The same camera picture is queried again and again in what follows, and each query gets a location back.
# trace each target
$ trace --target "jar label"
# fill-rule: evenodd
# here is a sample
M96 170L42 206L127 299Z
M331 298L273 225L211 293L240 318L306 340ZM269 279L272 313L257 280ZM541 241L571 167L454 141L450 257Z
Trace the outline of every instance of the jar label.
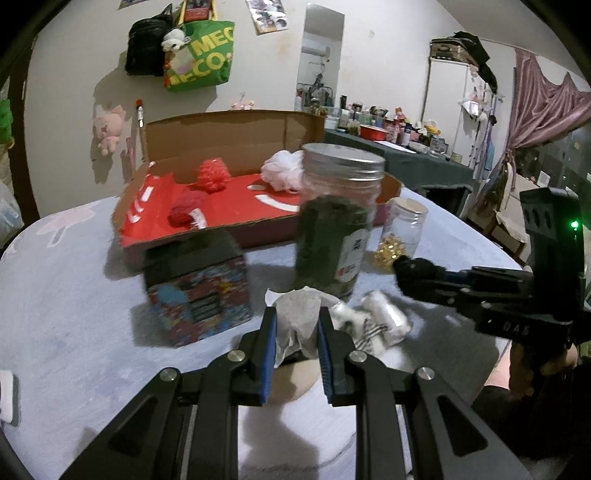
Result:
M369 232L362 228L343 239L335 280L347 283L359 273Z

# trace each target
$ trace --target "white pom-pom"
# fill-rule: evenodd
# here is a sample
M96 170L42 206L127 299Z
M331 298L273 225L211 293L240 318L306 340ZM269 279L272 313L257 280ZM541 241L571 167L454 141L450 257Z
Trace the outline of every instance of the white pom-pom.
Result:
M281 150L267 160L261 168L261 178L273 190L297 193L301 190L302 159L304 151L290 153Z

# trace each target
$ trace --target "pink curtain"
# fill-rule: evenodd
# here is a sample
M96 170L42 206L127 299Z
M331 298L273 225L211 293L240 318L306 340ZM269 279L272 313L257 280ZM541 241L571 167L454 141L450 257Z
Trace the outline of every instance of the pink curtain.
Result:
M591 92L581 92L567 73L561 85L548 81L535 55L515 49L517 68L506 149L541 144L591 119Z

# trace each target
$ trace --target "colorful box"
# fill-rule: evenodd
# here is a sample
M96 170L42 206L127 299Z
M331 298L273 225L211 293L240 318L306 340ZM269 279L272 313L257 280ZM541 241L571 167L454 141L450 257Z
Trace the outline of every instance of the colorful box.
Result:
M252 318L242 250L223 229L148 250L144 280L150 302L176 346Z

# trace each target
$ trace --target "light blue tablecloth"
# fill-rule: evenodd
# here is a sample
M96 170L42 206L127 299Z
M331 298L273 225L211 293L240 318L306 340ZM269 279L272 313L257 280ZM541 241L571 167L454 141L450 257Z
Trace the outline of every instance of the light blue tablecloth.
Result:
M500 248L458 218L405 189L429 209L417 256L451 269L518 268ZM36 480L56 480L75 456L162 368L205 367L258 328L267 288L293 279L294 245L249 251L255 318L182 348L163 342L141 274L130 272L110 224L116 198L56 213L30 226L0 262L0 369L20 379L18 427L4 432ZM375 249L375 229L369 249ZM383 357L412 371L430 365L467 401L475 398L504 340L478 335L446 307L404 298L393 275L365 261L351 305L380 288L414 322ZM321 382L283 407L241 408L241 478L353 479L355 411L331 408Z

